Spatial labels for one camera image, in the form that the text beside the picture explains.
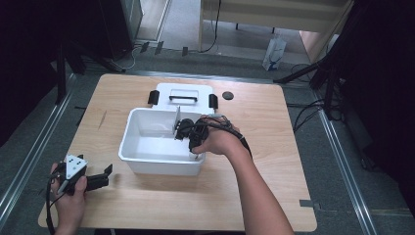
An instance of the open box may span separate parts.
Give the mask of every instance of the open box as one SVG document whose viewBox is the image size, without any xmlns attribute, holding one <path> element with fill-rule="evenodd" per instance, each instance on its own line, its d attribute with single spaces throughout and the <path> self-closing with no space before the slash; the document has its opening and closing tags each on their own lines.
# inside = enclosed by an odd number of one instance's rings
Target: open box
<svg viewBox="0 0 415 235">
<path fill-rule="evenodd" d="M 160 86 L 164 89 L 164 93 L 167 88 L 175 93 L 178 90 L 189 93 L 190 90 L 193 101 L 189 102 L 189 99 L 183 98 L 183 95 L 175 95 L 179 98 L 169 99 L 169 101 L 161 100 L 162 107 L 154 105 L 151 109 L 133 109 L 128 117 L 118 155 L 137 173 L 198 175 L 206 155 L 192 154 L 189 151 L 189 139 L 182 141 L 174 139 L 173 126 L 177 122 L 178 115 L 180 118 L 189 118 L 196 122 L 201 115 L 214 113 L 213 108 L 209 108 L 208 104 L 202 105 L 200 101 L 203 99 L 199 99 L 199 96 L 202 96 L 201 89 L 209 93 L 209 91 L 212 92 L 212 88 L 201 85 L 161 83 L 158 89 Z"/>
</svg>

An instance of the desk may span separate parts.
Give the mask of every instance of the desk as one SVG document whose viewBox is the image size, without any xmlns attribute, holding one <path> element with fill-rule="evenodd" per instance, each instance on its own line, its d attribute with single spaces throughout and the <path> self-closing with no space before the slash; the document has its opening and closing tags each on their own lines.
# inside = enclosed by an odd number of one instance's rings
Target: desk
<svg viewBox="0 0 415 235">
<path fill-rule="evenodd" d="M 203 20 L 216 20 L 218 0 L 202 0 L 199 45 Z M 352 0 L 222 0 L 219 21 L 296 29 L 311 63 L 333 35 L 340 33 Z"/>
<path fill-rule="evenodd" d="M 129 112 L 147 104 L 161 82 L 205 84 L 246 136 L 254 162 L 296 231 L 316 228 L 296 140 L 282 88 L 218 80 L 105 74 L 91 98 L 69 153 L 83 154 L 86 174 L 114 165 L 108 187 L 88 192 L 82 227 L 183 230 L 244 230 L 235 173 L 223 156 L 207 154 L 198 176 L 134 174 L 118 157 Z M 231 91 L 235 98 L 221 97 Z M 39 224 L 46 226 L 45 209 Z"/>
</svg>

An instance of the forearm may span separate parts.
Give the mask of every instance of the forearm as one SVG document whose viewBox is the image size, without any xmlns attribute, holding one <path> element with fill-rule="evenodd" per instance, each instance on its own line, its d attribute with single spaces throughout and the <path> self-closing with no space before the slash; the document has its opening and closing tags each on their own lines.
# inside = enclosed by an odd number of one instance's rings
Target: forearm
<svg viewBox="0 0 415 235">
<path fill-rule="evenodd" d="M 290 222 L 249 153 L 237 150 L 228 159 L 238 180 L 247 234 L 293 234 Z"/>
</svg>

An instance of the gray carpet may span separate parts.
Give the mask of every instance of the gray carpet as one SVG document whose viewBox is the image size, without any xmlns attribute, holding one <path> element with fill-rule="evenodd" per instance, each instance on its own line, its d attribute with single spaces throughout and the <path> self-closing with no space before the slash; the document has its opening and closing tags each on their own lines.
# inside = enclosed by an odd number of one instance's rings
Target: gray carpet
<svg viewBox="0 0 415 235">
<path fill-rule="evenodd" d="M 204 54 L 190 54 L 181 57 L 181 52 L 162 51 L 154 55 L 150 48 L 146 53 L 136 51 L 136 65 L 127 73 L 138 71 L 163 71 L 191 74 L 232 76 L 245 81 L 268 82 L 270 79 L 284 77 L 291 73 L 293 65 L 281 64 L 277 71 L 265 71 L 261 61 L 227 58 Z M 125 67 L 132 64 L 131 58 L 118 62 Z M 59 161 L 69 148 L 77 129 L 77 122 L 82 116 L 78 107 L 87 107 L 92 92 L 103 73 L 108 73 L 101 66 L 86 60 L 85 75 L 77 75 L 73 95 L 60 122 L 50 138 L 36 168 L 24 187 L 23 193 L 6 222 L 1 234 L 47 234 L 47 229 L 40 228 L 37 217 L 43 207 L 43 191 L 46 175 L 52 162 Z M 312 91 L 304 82 L 283 87 L 288 103 L 309 104 L 314 101 Z M 56 89 L 52 90 L 35 111 L 21 124 L 9 142 L 0 149 L 0 193 L 3 194 L 12 182 L 16 171 L 33 144 L 43 123 L 54 107 Z M 299 108 L 289 108 L 292 123 L 299 114 Z M 336 122 L 350 165 L 355 175 L 380 234 L 415 234 L 415 223 L 411 215 L 405 212 L 405 204 L 395 183 L 381 171 L 368 172 L 362 169 L 357 151 L 346 127 Z M 309 234 L 362 234 L 360 224 L 354 212 L 345 184 L 334 159 L 333 151 L 324 131 L 319 116 L 312 118 L 297 133 L 300 158 L 311 199 L 315 205 L 317 230 Z M 93 234 L 92 229 L 81 229 L 79 234 Z"/>
</svg>

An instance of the white plastic container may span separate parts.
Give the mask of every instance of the white plastic container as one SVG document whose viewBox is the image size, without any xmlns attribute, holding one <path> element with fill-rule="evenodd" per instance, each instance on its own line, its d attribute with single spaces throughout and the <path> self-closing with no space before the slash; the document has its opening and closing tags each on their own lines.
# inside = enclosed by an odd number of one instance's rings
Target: white plastic container
<svg viewBox="0 0 415 235">
<path fill-rule="evenodd" d="M 200 113 L 181 112 L 196 122 Z M 175 140 L 176 111 L 137 108 L 130 112 L 119 157 L 137 173 L 198 175 L 205 154 L 189 151 L 189 139 Z"/>
</svg>

